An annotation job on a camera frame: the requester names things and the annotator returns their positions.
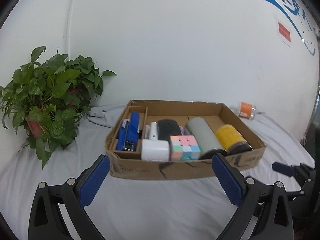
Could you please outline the yellow label jar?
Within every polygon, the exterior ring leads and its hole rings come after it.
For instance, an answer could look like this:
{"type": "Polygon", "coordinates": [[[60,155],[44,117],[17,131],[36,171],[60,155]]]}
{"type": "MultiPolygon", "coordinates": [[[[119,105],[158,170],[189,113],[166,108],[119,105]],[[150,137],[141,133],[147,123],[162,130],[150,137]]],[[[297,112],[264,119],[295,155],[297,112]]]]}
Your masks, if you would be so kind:
{"type": "Polygon", "coordinates": [[[215,133],[228,155],[252,151],[253,148],[232,125],[223,125],[215,133]]]}

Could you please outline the silver metal can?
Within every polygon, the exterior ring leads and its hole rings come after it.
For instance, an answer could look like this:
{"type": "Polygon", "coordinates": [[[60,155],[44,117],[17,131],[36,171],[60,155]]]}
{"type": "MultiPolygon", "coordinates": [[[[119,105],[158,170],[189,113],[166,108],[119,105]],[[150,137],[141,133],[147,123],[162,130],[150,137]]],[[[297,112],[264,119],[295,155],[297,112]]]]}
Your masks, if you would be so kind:
{"type": "Polygon", "coordinates": [[[201,151],[199,159],[212,159],[217,153],[227,156],[227,151],[221,146],[204,118],[195,117],[190,119],[186,124],[186,129],[197,141],[201,151]]]}

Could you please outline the blue stapler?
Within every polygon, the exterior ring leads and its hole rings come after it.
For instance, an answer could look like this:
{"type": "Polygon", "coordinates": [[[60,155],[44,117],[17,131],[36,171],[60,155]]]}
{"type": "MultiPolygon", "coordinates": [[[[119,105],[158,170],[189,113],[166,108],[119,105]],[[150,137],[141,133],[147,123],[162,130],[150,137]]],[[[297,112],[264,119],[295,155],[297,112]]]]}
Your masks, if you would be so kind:
{"type": "Polygon", "coordinates": [[[125,118],[120,125],[118,132],[117,151],[134,152],[139,139],[140,114],[132,112],[130,118],[125,118]]]}

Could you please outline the white handheld fan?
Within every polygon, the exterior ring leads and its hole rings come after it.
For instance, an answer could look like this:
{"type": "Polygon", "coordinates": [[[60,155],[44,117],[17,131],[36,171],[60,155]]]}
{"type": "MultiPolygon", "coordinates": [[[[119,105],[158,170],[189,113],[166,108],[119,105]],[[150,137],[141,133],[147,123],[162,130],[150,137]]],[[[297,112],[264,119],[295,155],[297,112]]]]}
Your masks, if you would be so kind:
{"type": "Polygon", "coordinates": [[[158,139],[156,122],[150,124],[148,139],[142,140],[141,159],[145,161],[169,161],[170,146],[166,140],[158,139]]]}

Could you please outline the pastel rubik's cube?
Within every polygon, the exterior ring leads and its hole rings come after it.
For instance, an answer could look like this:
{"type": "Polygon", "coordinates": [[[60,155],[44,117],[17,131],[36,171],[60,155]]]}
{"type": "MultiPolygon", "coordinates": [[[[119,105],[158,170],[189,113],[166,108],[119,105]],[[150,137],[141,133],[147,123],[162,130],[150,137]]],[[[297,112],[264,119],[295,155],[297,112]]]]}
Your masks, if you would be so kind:
{"type": "Polygon", "coordinates": [[[193,135],[179,135],[170,137],[170,160],[188,161],[198,160],[200,147],[193,135]]]}

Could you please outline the colourful board game box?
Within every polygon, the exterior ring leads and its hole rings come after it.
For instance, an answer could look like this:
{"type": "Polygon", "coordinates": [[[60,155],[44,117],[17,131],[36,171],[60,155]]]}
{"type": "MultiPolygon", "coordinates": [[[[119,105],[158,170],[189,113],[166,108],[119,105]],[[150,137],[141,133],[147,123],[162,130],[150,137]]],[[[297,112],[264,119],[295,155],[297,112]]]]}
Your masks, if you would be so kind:
{"type": "MultiPolygon", "coordinates": [[[[145,128],[146,130],[145,130],[144,139],[148,139],[150,134],[150,125],[146,125],[145,128]]],[[[191,135],[191,133],[183,126],[180,126],[180,131],[182,135],[191,135]]]]}

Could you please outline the black computer mouse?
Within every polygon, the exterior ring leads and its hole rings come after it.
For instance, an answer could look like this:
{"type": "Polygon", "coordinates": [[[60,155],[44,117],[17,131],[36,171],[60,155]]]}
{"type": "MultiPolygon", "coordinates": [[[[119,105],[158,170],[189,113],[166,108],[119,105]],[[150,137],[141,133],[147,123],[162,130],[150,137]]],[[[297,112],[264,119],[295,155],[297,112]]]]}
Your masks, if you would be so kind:
{"type": "Polygon", "coordinates": [[[158,139],[169,141],[171,136],[182,135],[180,127],[175,120],[162,119],[157,122],[158,139]]]}

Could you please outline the orange label glass jar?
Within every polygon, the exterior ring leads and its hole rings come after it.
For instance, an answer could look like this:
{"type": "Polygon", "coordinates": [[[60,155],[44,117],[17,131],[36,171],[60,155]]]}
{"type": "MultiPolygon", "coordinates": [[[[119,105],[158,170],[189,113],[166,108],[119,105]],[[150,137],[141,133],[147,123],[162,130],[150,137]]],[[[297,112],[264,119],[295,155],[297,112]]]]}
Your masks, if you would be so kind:
{"type": "Polygon", "coordinates": [[[253,120],[256,115],[256,112],[257,108],[255,107],[255,105],[246,102],[240,102],[238,114],[239,117],[248,120],[253,120]]]}

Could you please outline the green potted plant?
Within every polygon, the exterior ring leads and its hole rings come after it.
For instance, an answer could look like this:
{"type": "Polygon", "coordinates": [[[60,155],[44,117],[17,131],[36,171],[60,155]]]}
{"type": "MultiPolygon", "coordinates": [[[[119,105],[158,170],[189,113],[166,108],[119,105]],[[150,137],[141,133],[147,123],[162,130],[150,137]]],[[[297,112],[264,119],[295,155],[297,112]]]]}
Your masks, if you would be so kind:
{"type": "Polygon", "coordinates": [[[112,70],[100,71],[90,56],[70,59],[56,53],[40,63],[45,51],[45,46],[35,48],[29,62],[1,87],[3,127],[7,118],[15,132],[23,127],[42,166],[58,147],[67,148],[76,138],[80,119],[103,93],[104,79],[116,76],[112,70]]]}

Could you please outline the red wall notice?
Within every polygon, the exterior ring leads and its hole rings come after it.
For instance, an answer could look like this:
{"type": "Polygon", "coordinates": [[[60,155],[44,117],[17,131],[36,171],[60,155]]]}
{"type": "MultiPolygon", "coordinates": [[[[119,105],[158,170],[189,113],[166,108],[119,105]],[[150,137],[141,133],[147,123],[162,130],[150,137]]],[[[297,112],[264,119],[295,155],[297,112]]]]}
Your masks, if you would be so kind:
{"type": "Polygon", "coordinates": [[[276,28],[278,32],[278,36],[281,39],[281,41],[286,44],[289,48],[292,47],[292,41],[291,41],[291,31],[287,28],[287,26],[277,17],[276,19],[276,28]]]}

